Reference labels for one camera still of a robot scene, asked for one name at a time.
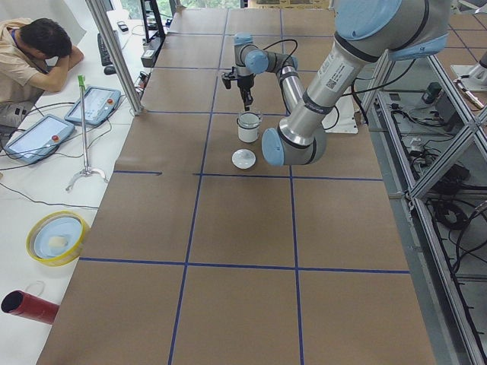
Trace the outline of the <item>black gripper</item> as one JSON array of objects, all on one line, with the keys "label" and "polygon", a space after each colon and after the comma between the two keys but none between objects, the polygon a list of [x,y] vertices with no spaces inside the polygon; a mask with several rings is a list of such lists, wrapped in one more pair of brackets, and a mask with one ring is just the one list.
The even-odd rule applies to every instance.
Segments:
[{"label": "black gripper", "polygon": [[253,104],[251,89],[254,86],[254,74],[239,75],[237,77],[237,86],[240,89],[240,95],[243,101],[244,110],[250,111],[250,107]]}]

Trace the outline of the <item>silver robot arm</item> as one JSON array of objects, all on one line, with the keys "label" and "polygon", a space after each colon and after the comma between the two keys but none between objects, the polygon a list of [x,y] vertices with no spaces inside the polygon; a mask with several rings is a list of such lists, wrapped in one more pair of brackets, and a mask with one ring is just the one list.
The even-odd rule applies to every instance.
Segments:
[{"label": "silver robot arm", "polygon": [[383,54],[395,62],[439,53],[447,44],[449,18],[449,1],[340,1],[329,54],[290,114],[261,137],[266,162],[317,162],[326,150],[323,120],[363,67]]},{"label": "silver robot arm", "polygon": [[255,77],[272,73],[277,78],[286,113],[290,114],[304,92],[297,73],[298,61],[293,54],[273,52],[268,47],[260,49],[254,44],[253,36],[245,32],[236,33],[233,44],[234,65],[229,72],[221,75],[225,88],[231,89],[231,84],[235,82],[243,109],[249,111],[253,104]]}]

